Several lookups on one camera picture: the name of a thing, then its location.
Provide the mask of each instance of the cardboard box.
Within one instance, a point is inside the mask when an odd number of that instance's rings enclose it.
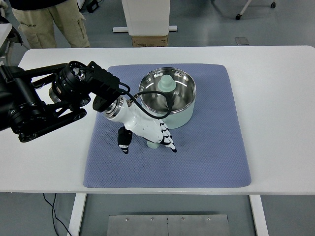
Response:
[[[132,46],[134,48],[143,47],[167,47],[168,35],[165,36],[133,36]]]

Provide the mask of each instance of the floor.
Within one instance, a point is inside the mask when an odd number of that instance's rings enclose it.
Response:
[[[172,0],[170,25],[178,31],[169,34],[169,47],[237,46],[236,37],[246,37],[255,45],[310,45],[315,47],[315,1],[252,1],[242,19],[237,21],[246,0]],[[122,3],[102,0],[94,13],[82,11],[92,47],[132,47],[127,33],[112,33],[113,27],[125,27]],[[9,8],[6,18],[17,29],[18,22]],[[68,48],[67,41],[56,31],[58,47]],[[15,45],[12,64],[18,65],[26,49]],[[46,195],[53,201],[54,195]],[[69,225],[74,194],[58,194],[56,214]],[[262,196],[270,236],[313,236],[315,196]],[[81,235],[105,236],[108,216],[113,214],[182,214],[225,213],[229,216],[232,236],[254,236],[247,196],[184,195],[88,195]],[[56,223],[60,235],[66,235]],[[53,236],[52,211],[37,193],[0,193],[0,235]]]

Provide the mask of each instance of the textured blue cloth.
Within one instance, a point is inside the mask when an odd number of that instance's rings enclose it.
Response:
[[[151,149],[133,135],[129,154],[117,145],[122,123],[96,116],[86,163],[85,187],[96,188],[230,188],[251,183],[228,73],[222,65],[151,64],[113,66],[109,72],[138,92],[142,78],[154,69],[175,67],[196,83],[193,115],[172,129],[177,149]]]

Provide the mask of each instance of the black cable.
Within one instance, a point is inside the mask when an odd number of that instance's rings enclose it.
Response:
[[[126,87],[126,88],[127,88],[127,91],[130,92],[130,87],[129,87],[128,85],[126,85],[125,83],[120,82],[120,81],[119,81],[119,84],[122,85],[122,86],[124,86],[124,87]]]
[[[65,230],[67,230],[67,232],[70,234],[70,236],[72,236],[71,233],[69,232],[68,228],[64,225],[64,223],[63,223],[60,219],[58,219],[58,217],[56,216],[55,200],[56,200],[57,193],[55,193],[55,197],[54,197],[54,202],[53,202],[53,204],[51,204],[51,203],[45,198],[45,193],[43,193],[43,196],[44,196],[45,201],[46,201],[46,202],[51,206],[51,208],[52,208],[53,224],[54,224],[54,229],[55,229],[56,235],[59,236],[59,234],[57,233],[56,227],[55,227],[54,216],[55,216],[56,220],[58,220],[58,221],[63,225],[63,227],[65,228]]]
[[[150,117],[153,118],[153,119],[164,119],[164,118],[168,117],[168,115],[172,112],[172,102],[171,102],[169,96],[167,96],[164,92],[160,92],[160,91],[143,91],[143,92],[139,92],[139,93],[136,94],[136,95],[139,96],[139,95],[142,95],[142,94],[157,93],[157,94],[160,94],[160,95],[164,96],[165,99],[166,99],[166,103],[167,103],[167,113],[166,113],[165,115],[163,115],[163,116],[160,116],[160,117],[154,116],[154,115],[150,114],[148,111],[146,111],[146,110],[141,106],[141,104],[138,103],[138,101],[136,100],[136,98],[134,98],[134,96],[132,96],[128,91],[122,89],[122,90],[121,90],[121,93],[128,95],[128,96],[131,98],[131,100],[132,100],[145,114],[147,114],[148,116],[150,116]]]

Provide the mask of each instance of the power cord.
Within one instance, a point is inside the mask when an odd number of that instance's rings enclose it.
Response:
[[[153,119],[164,119],[166,117],[168,117],[168,115],[172,112],[172,101],[170,99],[169,96],[167,96],[167,94],[165,94],[164,92],[160,92],[160,91],[143,91],[143,92],[139,92],[137,93],[135,96],[132,96],[129,91],[130,91],[130,88],[129,86],[123,84],[120,82],[120,85],[123,85],[125,87],[127,87],[128,91],[124,90],[124,89],[121,89],[121,93],[122,94],[125,94],[125,95],[128,95],[130,97],[130,99],[145,113],[147,114],[149,117],[153,118]],[[166,99],[166,103],[167,103],[167,112],[165,115],[163,116],[154,116],[152,114],[150,114],[148,111],[146,111],[142,106],[141,104],[136,100],[140,95],[143,95],[143,94],[152,94],[152,93],[157,93],[157,94],[160,94],[162,96],[165,97]]]
[[[63,223],[60,219],[58,219],[57,216],[56,216],[55,201],[56,201],[57,193],[55,193],[54,201],[53,201],[52,204],[46,199],[45,193],[43,193],[43,197],[44,197],[45,201],[46,201],[46,202],[51,206],[51,208],[52,208],[53,225],[54,225],[54,230],[55,230],[56,235],[59,236],[59,234],[58,234],[58,232],[57,232],[57,229],[56,229],[56,225],[55,225],[55,219],[58,220],[58,221],[63,225],[63,227],[65,228],[65,230],[67,230],[68,234],[69,234],[70,236],[72,236],[71,233],[69,232],[68,228],[64,225],[64,223]]]

